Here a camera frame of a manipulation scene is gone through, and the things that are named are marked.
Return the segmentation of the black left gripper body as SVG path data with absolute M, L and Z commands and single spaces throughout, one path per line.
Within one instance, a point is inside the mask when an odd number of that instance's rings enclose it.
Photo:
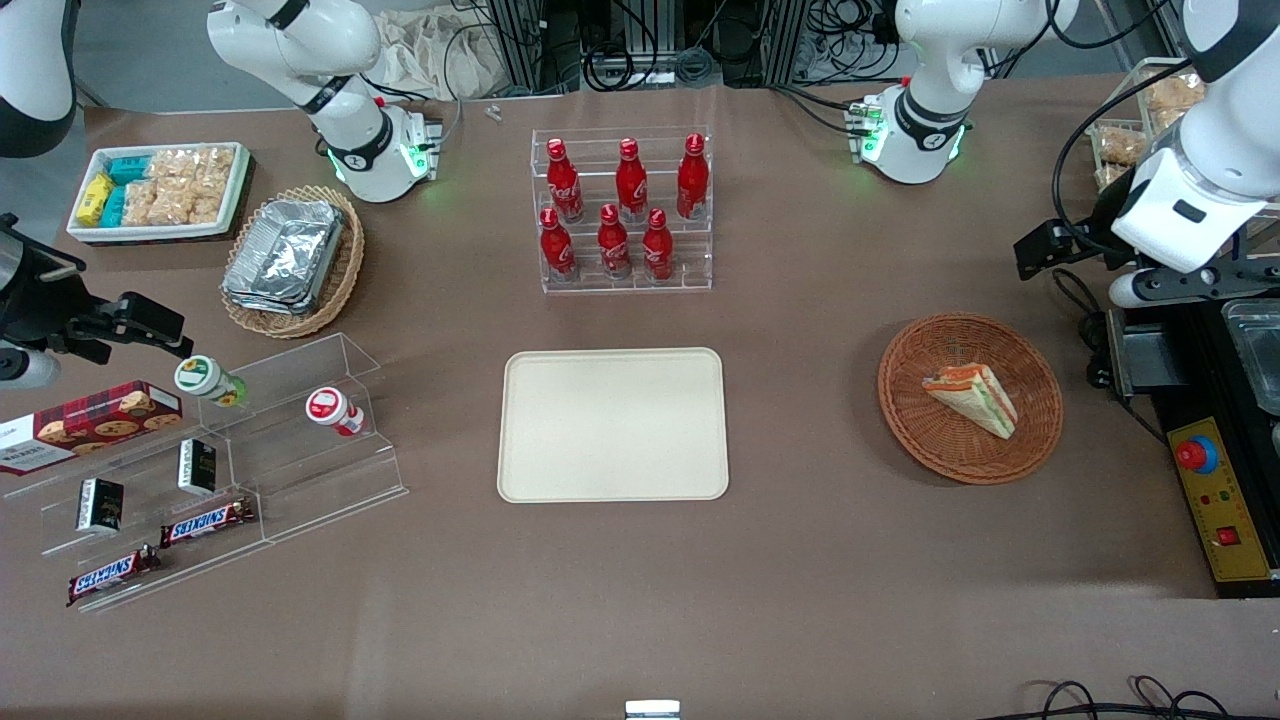
M 1124 209 L 1133 184 L 1133 176 L 1120 176 L 1102 188 L 1089 215 L 1076 224 L 1084 240 L 1075 238 L 1075 252 L 1070 263 L 1102 258 L 1108 270 L 1134 263 L 1138 252 L 1112 231 L 1112 224 Z

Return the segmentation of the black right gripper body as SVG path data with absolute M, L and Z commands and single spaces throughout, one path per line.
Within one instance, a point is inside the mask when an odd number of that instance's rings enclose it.
M 3 214 L 3 340 L 38 352 L 110 354 L 104 300 L 81 278 L 84 264 L 17 229 Z

